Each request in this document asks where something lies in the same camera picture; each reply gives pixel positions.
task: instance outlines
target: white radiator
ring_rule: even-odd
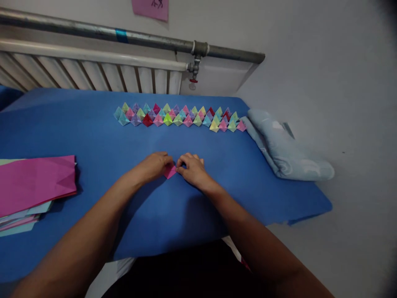
[[[0,38],[0,84],[179,94],[183,62]]]

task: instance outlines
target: pink poster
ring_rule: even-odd
[[[168,21],[168,0],[132,0],[134,14]]]

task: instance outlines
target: light blue blanket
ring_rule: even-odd
[[[304,181],[334,177],[326,160],[301,146],[268,112],[251,109],[241,120],[277,177]]]

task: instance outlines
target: metal pipe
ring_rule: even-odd
[[[0,24],[259,64],[265,54],[0,8]]]

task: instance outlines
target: blue tablecloth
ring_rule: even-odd
[[[274,176],[247,132],[214,133],[195,125],[121,126],[113,117],[124,102],[172,108],[230,107],[239,116],[239,98],[35,89],[0,113],[0,158],[76,155],[79,194],[57,200],[30,232],[0,238],[0,282],[28,274],[57,241],[125,172],[154,151],[176,160],[186,152],[205,159],[207,171],[265,225],[331,210],[311,182]],[[197,189],[176,174],[143,187],[126,208],[112,255],[156,255],[221,238],[221,217]]]

